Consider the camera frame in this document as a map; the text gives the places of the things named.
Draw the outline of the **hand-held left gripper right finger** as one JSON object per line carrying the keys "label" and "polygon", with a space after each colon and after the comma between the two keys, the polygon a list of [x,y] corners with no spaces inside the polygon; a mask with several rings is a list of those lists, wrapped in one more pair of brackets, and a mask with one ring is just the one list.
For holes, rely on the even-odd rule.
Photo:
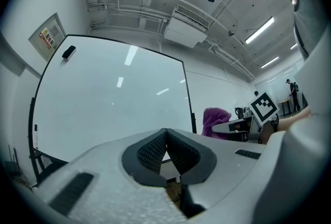
{"label": "hand-held left gripper right finger", "polygon": [[253,210],[270,178],[270,145],[226,141],[167,129],[180,173],[182,210]]}

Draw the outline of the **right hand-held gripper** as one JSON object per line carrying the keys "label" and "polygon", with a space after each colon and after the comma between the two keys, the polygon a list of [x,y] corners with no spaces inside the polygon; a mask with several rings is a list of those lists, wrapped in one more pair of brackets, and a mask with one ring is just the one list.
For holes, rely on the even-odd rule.
{"label": "right hand-held gripper", "polygon": [[257,141],[266,144],[278,131],[279,107],[267,91],[262,91],[249,104],[252,116],[212,126],[212,132],[229,141]]}

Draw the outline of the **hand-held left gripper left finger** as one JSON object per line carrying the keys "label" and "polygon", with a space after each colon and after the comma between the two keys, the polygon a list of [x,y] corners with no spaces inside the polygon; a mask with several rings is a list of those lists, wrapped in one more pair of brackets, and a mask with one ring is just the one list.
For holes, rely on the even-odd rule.
{"label": "hand-held left gripper left finger", "polygon": [[91,148],[51,174],[36,195],[48,206],[78,175],[93,178],[65,220],[79,224],[184,224],[186,216],[163,187],[147,187],[126,173],[122,154],[130,145],[154,134],[138,133]]}

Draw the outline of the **purple cloth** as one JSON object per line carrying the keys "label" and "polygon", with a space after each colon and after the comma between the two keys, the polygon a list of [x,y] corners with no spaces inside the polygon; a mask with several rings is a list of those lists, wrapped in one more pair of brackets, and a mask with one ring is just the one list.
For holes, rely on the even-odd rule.
{"label": "purple cloth", "polygon": [[215,139],[227,140],[226,133],[213,132],[212,127],[218,124],[227,123],[232,114],[221,108],[206,108],[203,112],[202,135]]}

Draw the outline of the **large whiteboard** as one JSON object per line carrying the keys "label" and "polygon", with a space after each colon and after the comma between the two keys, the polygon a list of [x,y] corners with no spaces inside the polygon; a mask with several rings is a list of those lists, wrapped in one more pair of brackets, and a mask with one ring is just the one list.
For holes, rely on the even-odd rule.
{"label": "large whiteboard", "polygon": [[[75,46],[66,61],[62,54]],[[61,107],[114,105],[119,116],[144,127],[195,132],[184,63],[174,57],[107,38],[67,35],[37,86],[36,103],[49,114]]]}

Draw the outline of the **person's right forearm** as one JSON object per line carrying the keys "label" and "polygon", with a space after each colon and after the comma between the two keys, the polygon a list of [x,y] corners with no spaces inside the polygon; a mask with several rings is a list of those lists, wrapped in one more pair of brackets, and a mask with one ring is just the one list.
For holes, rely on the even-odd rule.
{"label": "person's right forearm", "polygon": [[277,130],[286,131],[288,130],[295,122],[309,117],[311,114],[310,106],[305,107],[302,111],[297,113],[294,116],[283,118],[279,120]]}

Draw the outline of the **black whiteboard eraser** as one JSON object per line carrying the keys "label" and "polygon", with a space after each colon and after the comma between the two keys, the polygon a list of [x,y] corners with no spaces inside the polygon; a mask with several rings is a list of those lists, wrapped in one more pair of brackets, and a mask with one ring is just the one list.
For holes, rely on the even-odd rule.
{"label": "black whiteboard eraser", "polygon": [[76,47],[75,46],[70,46],[63,54],[62,58],[66,61],[68,61],[72,55],[76,52]]}

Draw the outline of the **background wooden table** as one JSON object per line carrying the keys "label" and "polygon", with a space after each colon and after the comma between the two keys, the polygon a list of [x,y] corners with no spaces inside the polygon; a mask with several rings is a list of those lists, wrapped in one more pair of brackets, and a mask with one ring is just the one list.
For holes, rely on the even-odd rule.
{"label": "background wooden table", "polygon": [[292,114],[292,105],[293,105],[293,100],[292,98],[283,100],[278,103],[280,105],[280,111],[281,114],[286,117]]}

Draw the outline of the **black router with antennas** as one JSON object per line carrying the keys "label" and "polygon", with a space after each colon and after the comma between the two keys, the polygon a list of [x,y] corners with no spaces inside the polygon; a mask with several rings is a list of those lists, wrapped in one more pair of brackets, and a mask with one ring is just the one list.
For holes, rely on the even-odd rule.
{"label": "black router with antennas", "polygon": [[15,147],[11,149],[10,145],[8,146],[8,148],[9,148],[10,160],[4,161],[5,168],[10,175],[18,176],[21,174],[22,171],[18,161],[17,150]]}

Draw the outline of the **white ceiling air conditioner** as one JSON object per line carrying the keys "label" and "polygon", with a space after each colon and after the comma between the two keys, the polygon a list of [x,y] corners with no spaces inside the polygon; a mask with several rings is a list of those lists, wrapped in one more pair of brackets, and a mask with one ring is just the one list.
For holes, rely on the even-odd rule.
{"label": "white ceiling air conditioner", "polygon": [[209,22],[195,12],[177,5],[165,27],[163,36],[188,48],[203,43],[209,30]]}

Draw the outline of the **group of white ceiling pipes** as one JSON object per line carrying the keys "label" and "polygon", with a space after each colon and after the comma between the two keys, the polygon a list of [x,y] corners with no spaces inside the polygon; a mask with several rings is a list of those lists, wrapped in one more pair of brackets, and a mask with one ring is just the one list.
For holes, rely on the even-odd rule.
{"label": "group of white ceiling pipes", "polygon": [[[247,63],[254,59],[247,47],[235,35],[235,28],[221,21],[231,0],[216,0],[214,3],[195,3],[194,0],[86,0],[87,10],[92,15],[92,29],[131,29],[157,36],[158,42],[166,41],[182,49],[193,49],[205,55],[213,55],[245,76],[254,80],[255,75]],[[163,36],[166,25],[177,5],[186,7],[209,22],[207,38],[194,48],[188,48]]]}

